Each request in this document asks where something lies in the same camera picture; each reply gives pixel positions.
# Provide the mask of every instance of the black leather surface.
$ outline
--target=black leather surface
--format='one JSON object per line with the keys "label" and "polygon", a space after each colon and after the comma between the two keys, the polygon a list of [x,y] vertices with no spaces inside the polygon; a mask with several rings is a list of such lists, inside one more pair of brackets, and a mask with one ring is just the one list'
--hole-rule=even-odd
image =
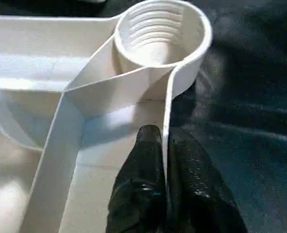
{"label": "black leather surface", "polygon": [[116,177],[108,209],[107,233],[153,233],[161,227],[166,196],[157,126],[139,129],[134,148]]}
{"label": "black leather surface", "polygon": [[[113,16],[74,1],[1,0],[0,14]],[[173,103],[171,127],[204,146],[251,233],[287,233],[287,0],[193,0],[214,41],[197,81]]]}

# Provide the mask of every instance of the white plastic tray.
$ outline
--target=white plastic tray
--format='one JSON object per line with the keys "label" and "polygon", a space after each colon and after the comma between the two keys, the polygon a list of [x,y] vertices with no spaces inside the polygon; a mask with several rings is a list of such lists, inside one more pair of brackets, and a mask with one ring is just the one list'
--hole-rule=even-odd
{"label": "white plastic tray", "polygon": [[118,19],[0,16],[0,88],[63,91]]}
{"label": "white plastic tray", "polygon": [[[72,35],[72,30],[82,29],[83,33],[87,22],[90,28],[99,29],[93,36],[85,32],[86,36],[76,34],[74,40],[65,37],[59,45],[55,41],[56,47],[50,44],[58,56],[86,59],[81,70],[75,66],[77,75],[75,68],[68,73],[63,90],[46,89],[63,75],[51,76],[50,84],[41,88],[0,89],[1,131],[24,147],[42,150],[18,231],[104,232],[115,176],[141,126],[155,124],[162,130],[167,170],[171,102],[194,82],[212,39],[209,21],[198,8],[176,0],[144,1],[118,17],[101,21],[101,27],[96,26],[98,19],[18,21],[16,27],[22,30],[35,21],[47,24],[49,29],[35,31],[33,25],[20,35],[37,41],[37,58],[48,46],[42,36],[49,34],[52,42],[66,36],[59,30],[54,33],[59,23]],[[66,29],[74,24],[78,28]],[[18,46],[12,50],[30,56],[34,46],[30,42],[28,49]],[[55,57],[51,50],[45,50],[45,56]],[[37,73],[33,69],[27,80],[37,83]]]}

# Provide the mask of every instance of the white plastic rim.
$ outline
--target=white plastic rim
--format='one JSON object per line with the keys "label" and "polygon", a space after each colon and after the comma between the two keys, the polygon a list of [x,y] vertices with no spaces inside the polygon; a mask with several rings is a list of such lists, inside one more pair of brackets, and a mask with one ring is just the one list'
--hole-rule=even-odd
{"label": "white plastic rim", "polygon": [[202,57],[212,41],[206,15],[185,1],[147,0],[122,15],[115,28],[115,44],[134,67],[175,67]]}

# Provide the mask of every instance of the plastic tray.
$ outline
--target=plastic tray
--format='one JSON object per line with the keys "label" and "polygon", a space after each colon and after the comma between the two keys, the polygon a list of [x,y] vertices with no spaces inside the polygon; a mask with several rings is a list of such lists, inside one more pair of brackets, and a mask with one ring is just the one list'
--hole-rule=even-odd
{"label": "plastic tray", "polygon": [[[52,78],[41,87],[0,89],[1,131],[24,147],[42,150],[18,230],[104,232],[115,176],[141,126],[162,130],[166,171],[171,102],[195,80],[212,39],[209,21],[190,3],[148,0],[104,20],[0,18],[3,27],[12,23],[30,42],[12,51],[27,54],[28,62],[35,52],[36,59],[46,53],[70,63],[85,60],[65,77],[59,74],[67,63],[59,64],[61,70],[51,73],[57,76],[46,75]],[[35,27],[38,23],[48,27]],[[85,36],[72,31],[83,29]],[[33,69],[27,80],[37,81],[36,74]],[[63,90],[46,89],[59,77],[67,82]]]}

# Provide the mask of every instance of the dark fabric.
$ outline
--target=dark fabric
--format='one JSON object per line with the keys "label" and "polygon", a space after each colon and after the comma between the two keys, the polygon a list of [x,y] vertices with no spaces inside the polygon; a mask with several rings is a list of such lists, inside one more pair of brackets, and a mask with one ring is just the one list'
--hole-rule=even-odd
{"label": "dark fabric", "polygon": [[181,130],[170,132],[168,180],[173,232],[246,233],[234,197],[203,147]]}
{"label": "dark fabric", "polygon": [[107,233],[152,233],[162,226],[166,196],[157,126],[139,129],[135,146],[116,177],[108,209]]}
{"label": "dark fabric", "polygon": [[[99,6],[0,0],[0,15],[110,17]],[[214,40],[197,80],[173,102],[172,128],[203,145],[251,233],[287,233],[287,0],[193,0]]]}

